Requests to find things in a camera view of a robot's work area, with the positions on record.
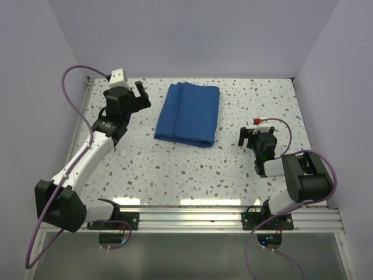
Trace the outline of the blue surgical drape cloth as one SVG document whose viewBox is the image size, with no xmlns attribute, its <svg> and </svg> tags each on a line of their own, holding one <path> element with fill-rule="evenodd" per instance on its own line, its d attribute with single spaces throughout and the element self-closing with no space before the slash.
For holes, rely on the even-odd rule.
<svg viewBox="0 0 373 280">
<path fill-rule="evenodd" d="M 215 142 L 220 89 L 188 82 L 171 84 L 161 109 L 154 138 L 199 148 Z"/>
</svg>

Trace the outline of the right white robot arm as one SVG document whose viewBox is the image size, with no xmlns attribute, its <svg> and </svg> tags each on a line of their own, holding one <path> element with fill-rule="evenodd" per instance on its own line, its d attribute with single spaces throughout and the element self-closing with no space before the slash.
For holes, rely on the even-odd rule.
<svg viewBox="0 0 373 280">
<path fill-rule="evenodd" d="M 274 128 L 265 132 L 242 127 L 239 146 L 247 141 L 247 148 L 254 152 L 254 168 L 261 178 L 284 177 L 286 190 L 267 199 L 261 207 L 259 221 L 264 228 L 273 229 L 295 207 L 311 202 L 321 202 L 335 189 L 320 155 L 305 151 L 275 157 L 277 138 Z"/>
</svg>

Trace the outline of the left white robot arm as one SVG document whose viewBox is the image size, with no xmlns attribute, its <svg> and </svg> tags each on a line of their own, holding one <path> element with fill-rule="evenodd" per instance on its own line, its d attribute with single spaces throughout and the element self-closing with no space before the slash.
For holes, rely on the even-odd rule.
<svg viewBox="0 0 373 280">
<path fill-rule="evenodd" d="M 51 180 L 37 183 L 34 191 L 40 221 L 72 233 L 85 223 L 102 223 L 108 229 L 119 226 L 121 214 L 117 203 L 102 198 L 83 202 L 80 194 L 98 164 L 127 132 L 131 115 L 151 106 L 143 83 L 137 81 L 135 86 L 138 97 L 125 86 L 105 90 L 106 105 L 89 127 L 85 144 Z"/>
</svg>

